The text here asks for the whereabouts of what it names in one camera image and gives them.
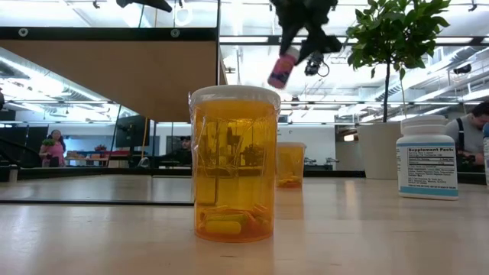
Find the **wooden tray board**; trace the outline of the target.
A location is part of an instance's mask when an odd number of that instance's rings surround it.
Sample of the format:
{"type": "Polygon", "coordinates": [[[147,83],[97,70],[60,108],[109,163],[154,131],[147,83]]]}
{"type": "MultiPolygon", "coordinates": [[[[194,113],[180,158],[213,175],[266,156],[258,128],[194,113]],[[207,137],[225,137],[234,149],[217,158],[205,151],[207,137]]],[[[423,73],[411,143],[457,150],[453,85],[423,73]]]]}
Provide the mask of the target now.
{"type": "Polygon", "coordinates": [[[219,84],[217,27],[0,27],[0,47],[159,122],[219,84]]]}

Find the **pink medicine bottle white cap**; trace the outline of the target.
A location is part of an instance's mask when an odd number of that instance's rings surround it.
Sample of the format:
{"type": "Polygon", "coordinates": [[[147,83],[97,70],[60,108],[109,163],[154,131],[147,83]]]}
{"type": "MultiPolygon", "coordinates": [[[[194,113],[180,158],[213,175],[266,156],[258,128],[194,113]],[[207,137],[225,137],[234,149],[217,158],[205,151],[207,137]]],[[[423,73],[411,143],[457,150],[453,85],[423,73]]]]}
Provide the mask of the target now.
{"type": "Polygon", "coordinates": [[[299,56],[300,52],[295,47],[290,47],[284,55],[278,58],[267,83],[275,89],[284,89],[299,56]]]}

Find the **white plant pot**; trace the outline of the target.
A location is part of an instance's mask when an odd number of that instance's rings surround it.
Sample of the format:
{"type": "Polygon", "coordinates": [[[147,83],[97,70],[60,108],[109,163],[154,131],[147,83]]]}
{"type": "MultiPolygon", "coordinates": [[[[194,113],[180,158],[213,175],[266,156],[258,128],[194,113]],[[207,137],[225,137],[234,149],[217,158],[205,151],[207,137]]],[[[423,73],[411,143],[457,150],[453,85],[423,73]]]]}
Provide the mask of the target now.
{"type": "Polygon", "coordinates": [[[399,122],[362,125],[358,128],[358,143],[368,179],[397,180],[396,142],[401,137],[399,122]]]}

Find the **black aluminium table frame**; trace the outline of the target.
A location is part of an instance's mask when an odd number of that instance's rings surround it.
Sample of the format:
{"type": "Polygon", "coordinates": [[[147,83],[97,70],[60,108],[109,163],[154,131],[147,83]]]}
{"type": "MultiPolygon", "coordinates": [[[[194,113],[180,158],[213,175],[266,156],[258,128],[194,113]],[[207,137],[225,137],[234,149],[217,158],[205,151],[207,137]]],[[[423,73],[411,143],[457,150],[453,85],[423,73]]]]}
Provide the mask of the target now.
{"type": "MultiPolygon", "coordinates": [[[[18,172],[17,180],[39,180],[60,177],[99,176],[99,175],[139,175],[139,176],[192,176],[192,169],[144,169],[144,168],[107,168],[107,167],[55,167],[55,168],[19,168],[0,166],[0,182],[8,181],[10,172],[18,172]]],[[[261,170],[250,167],[239,168],[239,176],[260,176],[261,170]]],[[[359,170],[304,170],[303,177],[315,178],[366,178],[359,170]]],[[[484,173],[461,172],[458,183],[486,185],[484,173]]]]}

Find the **white bottle blue-striped label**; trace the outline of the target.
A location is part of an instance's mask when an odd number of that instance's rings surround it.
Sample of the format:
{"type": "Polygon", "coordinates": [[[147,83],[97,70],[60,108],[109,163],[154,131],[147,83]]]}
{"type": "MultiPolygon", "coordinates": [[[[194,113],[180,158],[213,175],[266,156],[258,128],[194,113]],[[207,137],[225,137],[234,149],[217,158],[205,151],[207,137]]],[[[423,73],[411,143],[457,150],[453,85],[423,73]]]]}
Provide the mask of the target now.
{"type": "Polygon", "coordinates": [[[400,122],[396,142],[398,193],[418,199],[458,199],[455,141],[447,119],[424,115],[400,122]]]}

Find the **small amber pill bottle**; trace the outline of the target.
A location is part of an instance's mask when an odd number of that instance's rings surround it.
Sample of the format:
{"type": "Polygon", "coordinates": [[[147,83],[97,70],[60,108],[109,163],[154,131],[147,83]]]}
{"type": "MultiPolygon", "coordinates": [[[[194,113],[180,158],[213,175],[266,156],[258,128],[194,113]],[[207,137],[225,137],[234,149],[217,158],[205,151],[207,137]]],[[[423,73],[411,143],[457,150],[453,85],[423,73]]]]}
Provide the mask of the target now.
{"type": "Polygon", "coordinates": [[[303,185],[306,145],[300,142],[277,144],[277,187],[299,189],[303,185]]]}

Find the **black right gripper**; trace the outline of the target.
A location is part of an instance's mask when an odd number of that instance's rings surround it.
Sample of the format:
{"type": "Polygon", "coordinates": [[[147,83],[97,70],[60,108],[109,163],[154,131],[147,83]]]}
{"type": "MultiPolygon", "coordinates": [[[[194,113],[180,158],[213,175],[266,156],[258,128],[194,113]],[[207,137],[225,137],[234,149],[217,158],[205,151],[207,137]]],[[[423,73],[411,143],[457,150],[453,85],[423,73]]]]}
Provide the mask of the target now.
{"type": "MultiPolygon", "coordinates": [[[[306,24],[322,26],[329,23],[329,12],[335,10],[338,0],[270,0],[270,3],[275,7],[278,24],[282,27],[280,55],[283,56],[306,24]]],[[[302,63],[312,53],[338,53],[341,49],[342,42],[335,35],[313,32],[302,41],[296,63],[302,63]]]]}

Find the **person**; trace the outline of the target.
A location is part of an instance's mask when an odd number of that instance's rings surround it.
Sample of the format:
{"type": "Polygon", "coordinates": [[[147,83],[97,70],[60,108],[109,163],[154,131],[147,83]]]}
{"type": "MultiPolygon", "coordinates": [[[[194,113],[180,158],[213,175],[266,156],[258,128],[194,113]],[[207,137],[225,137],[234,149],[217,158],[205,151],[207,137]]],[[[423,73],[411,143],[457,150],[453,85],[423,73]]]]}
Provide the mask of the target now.
{"type": "Polygon", "coordinates": [[[475,166],[484,164],[483,127],[489,123],[489,102],[476,105],[468,114],[450,121],[446,134],[455,141],[457,155],[472,160],[475,166]]]}
{"type": "Polygon", "coordinates": [[[175,160],[182,165],[191,165],[192,164],[192,151],[191,151],[191,137],[190,136],[182,136],[180,138],[181,148],[175,150],[175,160]]]}
{"type": "Polygon", "coordinates": [[[42,159],[42,167],[66,166],[65,153],[66,145],[63,135],[59,130],[52,130],[47,138],[42,141],[40,147],[39,155],[42,159]]]}

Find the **green leafy plant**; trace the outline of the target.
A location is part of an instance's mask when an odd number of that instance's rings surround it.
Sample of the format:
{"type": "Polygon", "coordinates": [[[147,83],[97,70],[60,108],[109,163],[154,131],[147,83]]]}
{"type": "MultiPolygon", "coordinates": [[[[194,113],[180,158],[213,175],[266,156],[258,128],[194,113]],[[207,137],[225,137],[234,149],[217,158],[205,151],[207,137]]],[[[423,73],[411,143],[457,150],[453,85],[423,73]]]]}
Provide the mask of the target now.
{"type": "Polygon", "coordinates": [[[403,79],[407,70],[424,69],[423,56],[434,54],[436,38],[450,23],[442,17],[451,0],[368,0],[368,8],[356,10],[357,24],[347,38],[355,39],[347,62],[354,70],[386,66],[382,122],[387,122],[390,75],[403,79]]]}

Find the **black monitor on stand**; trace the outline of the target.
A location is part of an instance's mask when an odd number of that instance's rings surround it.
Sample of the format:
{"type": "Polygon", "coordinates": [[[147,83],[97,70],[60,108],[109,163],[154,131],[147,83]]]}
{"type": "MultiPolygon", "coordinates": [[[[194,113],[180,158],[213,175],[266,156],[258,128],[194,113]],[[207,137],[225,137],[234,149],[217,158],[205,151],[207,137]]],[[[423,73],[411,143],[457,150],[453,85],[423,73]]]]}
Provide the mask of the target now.
{"type": "Polygon", "coordinates": [[[136,167],[144,156],[144,148],[149,145],[151,121],[142,115],[119,118],[115,125],[115,146],[127,148],[130,168],[136,167]]]}

